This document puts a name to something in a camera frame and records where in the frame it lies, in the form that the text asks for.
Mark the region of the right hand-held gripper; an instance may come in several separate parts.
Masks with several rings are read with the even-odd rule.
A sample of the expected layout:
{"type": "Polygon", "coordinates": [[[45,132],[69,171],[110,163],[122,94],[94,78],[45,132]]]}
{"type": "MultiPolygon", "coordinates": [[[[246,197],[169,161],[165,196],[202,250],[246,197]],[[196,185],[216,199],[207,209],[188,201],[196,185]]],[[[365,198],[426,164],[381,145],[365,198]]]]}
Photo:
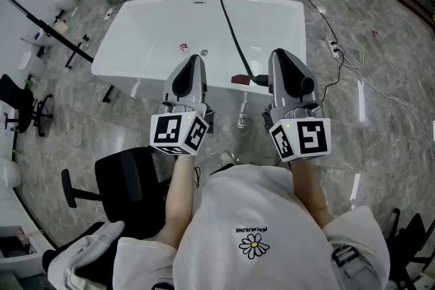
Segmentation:
{"type": "Polygon", "coordinates": [[[268,60],[268,85],[274,107],[262,116],[281,161],[331,153],[330,119],[316,102],[317,81],[306,64],[287,50],[273,50],[268,60]]]}

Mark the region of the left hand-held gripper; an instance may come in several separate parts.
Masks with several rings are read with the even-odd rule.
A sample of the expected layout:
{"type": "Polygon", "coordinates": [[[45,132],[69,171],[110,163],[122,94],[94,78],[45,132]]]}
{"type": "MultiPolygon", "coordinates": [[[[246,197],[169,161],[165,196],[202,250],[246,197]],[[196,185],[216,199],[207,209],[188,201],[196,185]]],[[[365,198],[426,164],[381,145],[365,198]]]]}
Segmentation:
{"type": "Polygon", "coordinates": [[[214,120],[215,111],[203,103],[206,91],[205,63],[193,54],[164,84],[165,101],[151,117],[150,146],[172,156],[195,156],[214,120]]]}

